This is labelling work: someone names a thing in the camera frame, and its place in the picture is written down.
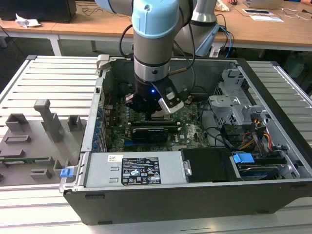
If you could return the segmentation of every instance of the aluminum extrusion table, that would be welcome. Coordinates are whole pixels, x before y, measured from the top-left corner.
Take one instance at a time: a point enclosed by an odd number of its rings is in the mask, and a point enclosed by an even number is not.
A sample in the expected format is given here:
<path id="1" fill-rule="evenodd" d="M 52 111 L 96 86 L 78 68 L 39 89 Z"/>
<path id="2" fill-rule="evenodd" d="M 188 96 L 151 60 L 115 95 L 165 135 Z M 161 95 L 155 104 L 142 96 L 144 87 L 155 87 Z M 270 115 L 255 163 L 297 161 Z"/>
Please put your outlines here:
<path id="1" fill-rule="evenodd" d="M 40 119 L 33 110 L 37 98 L 51 100 L 51 111 L 59 118 L 69 114 L 87 119 L 97 76 L 97 58 L 38 56 L 26 60 L 0 95 L 0 136 L 6 131 L 10 113 L 23 112 L 27 119 Z M 312 145 L 312 101 L 270 62 L 249 62 L 273 97 Z M 312 198 L 298 199 L 275 214 L 216 217 L 151 223 L 86 226 L 58 190 L 58 184 L 0 187 L 2 234 L 85 233 L 266 233 L 310 234 Z"/>

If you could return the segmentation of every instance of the wooden desk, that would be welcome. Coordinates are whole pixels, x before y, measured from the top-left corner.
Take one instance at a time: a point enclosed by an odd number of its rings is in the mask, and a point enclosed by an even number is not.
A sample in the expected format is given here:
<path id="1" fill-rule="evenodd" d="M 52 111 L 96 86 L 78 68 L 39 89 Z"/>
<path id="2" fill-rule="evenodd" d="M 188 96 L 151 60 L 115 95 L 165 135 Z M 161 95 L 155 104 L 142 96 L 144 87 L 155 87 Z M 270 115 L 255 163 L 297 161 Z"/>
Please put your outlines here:
<path id="1" fill-rule="evenodd" d="M 226 19 L 227 29 L 233 33 L 235 37 L 234 46 L 243 48 L 259 48 L 259 49 L 277 49 L 277 50 L 298 50 L 312 51 L 312 19 L 311 14 L 303 13 L 302 9 L 312 12 L 312 7 L 298 2 L 284 1 L 281 7 L 297 10 L 298 15 L 310 19 L 292 19 L 285 16 L 280 10 L 270 10 L 274 13 L 272 17 L 281 17 L 282 22 L 255 21 L 251 17 L 245 17 L 248 14 L 242 11 L 247 8 L 243 0 L 238 0 L 238 4 L 231 8 L 230 12 L 219 12 Z M 218 16 L 218 22 L 224 25 L 222 16 Z M 214 41 L 214 47 L 222 47 L 225 36 L 218 33 Z"/>
<path id="2" fill-rule="evenodd" d="M 292 19 L 285 16 L 281 10 L 272 10 L 278 14 L 284 23 L 254 21 L 250 17 L 244 17 L 241 9 L 247 8 L 243 0 L 238 0 L 238 4 L 231 8 L 230 12 L 216 11 L 216 14 L 223 14 L 226 18 L 227 28 L 235 37 L 234 46 L 242 48 L 277 49 L 277 50 L 297 50 L 312 51 L 312 20 Z M 78 2 L 76 16 L 69 24 L 43 22 L 42 27 L 22 28 L 14 21 L 0 21 L 0 24 L 12 37 L 29 37 L 49 39 L 55 55 L 61 56 L 60 39 L 77 39 L 92 41 L 92 48 L 95 51 L 95 41 L 119 41 L 122 31 L 130 24 L 130 17 L 115 15 L 105 10 L 83 12 L 83 8 L 95 9 L 97 5 L 90 2 Z M 298 14 L 307 19 L 311 18 L 308 13 L 302 13 L 302 9 L 312 12 L 312 7 L 285 1 L 282 7 L 298 10 Z M 224 25 L 222 16 L 218 16 L 218 22 Z M 133 41 L 133 30 L 130 29 L 124 41 Z M 226 38 L 219 32 L 215 38 L 212 53 L 218 51 L 224 44 Z"/>
<path id="3" fill-rule="evenodd" d="M 123 30 L 131 24 L 131 17 L 110 13 L 100 9 L 94 13 L 83 12 L 83 9 L 96 9 L 98 6 L 90 2 L 78 2 L 77 12 L 71 23 L 56 23 L 53 34 L 88 35 L 104 37 L 120 37 Z M 133 37 L 132 28 L 125 37 Z"/>

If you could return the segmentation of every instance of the white paper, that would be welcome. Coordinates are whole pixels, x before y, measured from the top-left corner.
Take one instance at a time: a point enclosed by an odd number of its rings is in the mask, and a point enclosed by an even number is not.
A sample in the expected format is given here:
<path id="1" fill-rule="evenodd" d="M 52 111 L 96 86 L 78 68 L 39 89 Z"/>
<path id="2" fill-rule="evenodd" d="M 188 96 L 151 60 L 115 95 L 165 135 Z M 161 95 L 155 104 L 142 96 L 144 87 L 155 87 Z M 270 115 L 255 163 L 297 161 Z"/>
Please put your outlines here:
<path id="1" fill-rule="evenodd" d="M 271 21 L 271 22 L 284 22 L 283 20 L 281 20 L 278 17 L 270 17 L 270 16 L 251 16 L 251 18 L 253 18 L 253 20 L 259 20 L 259 21 Z"/>
<path id="2" fill-rule="evenodd" d="M 16 13 L 15 15 L 16 15 L 15 22 L 17 22 L 19 26 L 22 26 L 24 28 L 41 26 L 41 24 L 36 19 L 24 19 L 23 17 L 18 16 L 18 14 Z"/>

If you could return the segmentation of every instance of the blue latch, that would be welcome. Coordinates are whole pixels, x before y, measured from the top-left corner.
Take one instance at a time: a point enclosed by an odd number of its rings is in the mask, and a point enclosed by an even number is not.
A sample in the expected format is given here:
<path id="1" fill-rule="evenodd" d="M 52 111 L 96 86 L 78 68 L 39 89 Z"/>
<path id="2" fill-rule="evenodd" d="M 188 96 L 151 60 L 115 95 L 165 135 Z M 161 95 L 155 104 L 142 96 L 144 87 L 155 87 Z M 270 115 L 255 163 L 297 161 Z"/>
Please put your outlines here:
<path id="1" fill-rule="evenodd" d="M 64 168 L 60 172 L 61 178 L 73 178 L 74 177 L 74 169 L 73 168 Z"/>
<path id="2" fill-rule="evenodd" d="M 233 155 L 235 163 L 254 163 L 252 154 L 249 153 L 236 153 Z"/>

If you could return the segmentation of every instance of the power supply label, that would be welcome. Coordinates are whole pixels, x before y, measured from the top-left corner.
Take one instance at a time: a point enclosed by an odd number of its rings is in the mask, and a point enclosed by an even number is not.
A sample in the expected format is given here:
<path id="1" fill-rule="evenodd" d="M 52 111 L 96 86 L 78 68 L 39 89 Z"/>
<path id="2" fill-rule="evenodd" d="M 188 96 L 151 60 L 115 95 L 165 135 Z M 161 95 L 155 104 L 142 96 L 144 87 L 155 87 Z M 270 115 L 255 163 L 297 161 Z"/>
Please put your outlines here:
<path id="1" fill-rule="evenodd" d="M 123 158 L 123 185 L 161 184 L 158 157 Z"/>

